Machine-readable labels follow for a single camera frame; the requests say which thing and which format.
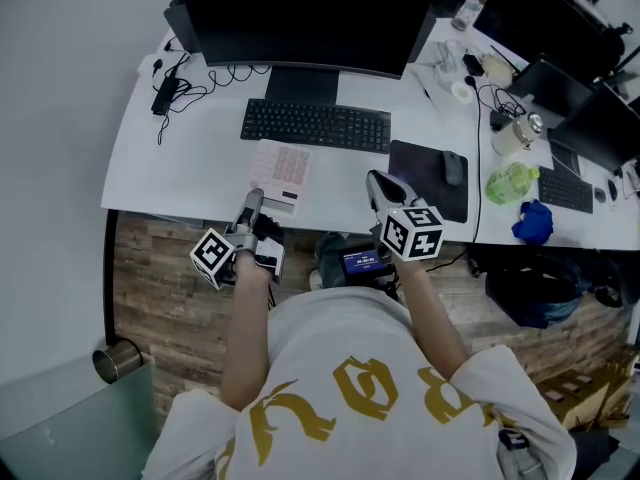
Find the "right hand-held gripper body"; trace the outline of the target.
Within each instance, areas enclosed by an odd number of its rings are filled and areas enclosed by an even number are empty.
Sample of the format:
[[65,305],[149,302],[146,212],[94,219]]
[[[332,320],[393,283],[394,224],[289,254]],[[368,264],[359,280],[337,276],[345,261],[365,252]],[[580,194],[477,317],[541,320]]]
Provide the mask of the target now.
[[380,170],[366,176],[369,204],[377,219],[371,229],[374,242],[403,261],[436,258],[444,232],[444,220],[413,188]]

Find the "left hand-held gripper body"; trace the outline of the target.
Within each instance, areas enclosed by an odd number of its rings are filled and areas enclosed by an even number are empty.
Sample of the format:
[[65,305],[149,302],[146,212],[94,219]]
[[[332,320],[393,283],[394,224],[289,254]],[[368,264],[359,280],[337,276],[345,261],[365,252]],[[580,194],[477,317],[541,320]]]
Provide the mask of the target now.
[[250,253],[257,266],[271,273],[279,284],[284,262],[284,232],[278,223],[261,212],[260,202],[245,202],[236,219],[220,234],[209,228],[190,252],[199,274],[216,290],[234,285],[238,252]]

